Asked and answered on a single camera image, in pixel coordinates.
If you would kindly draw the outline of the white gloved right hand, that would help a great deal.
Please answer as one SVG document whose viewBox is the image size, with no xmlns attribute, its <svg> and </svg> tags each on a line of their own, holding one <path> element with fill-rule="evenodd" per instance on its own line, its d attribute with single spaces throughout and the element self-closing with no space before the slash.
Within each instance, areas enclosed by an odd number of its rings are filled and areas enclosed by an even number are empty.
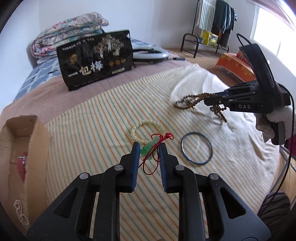
<svg viewBox="0 0 296 241">
<path fill-rule="evenodd" d="M 265 143 L 275 137 L 275 130 L 271 127 L 272 123 L 283 122 L 286 140 L 295 135 L 295 123 L 294 131 L 292 132 L 292 118 L 295 118 L 295 113 L 292 111 L 291 105 L 277 108 L 268 114 L 254 113 L 254 116 L 256 117 L 256 129 L 262 132 Z"/>
</svg>

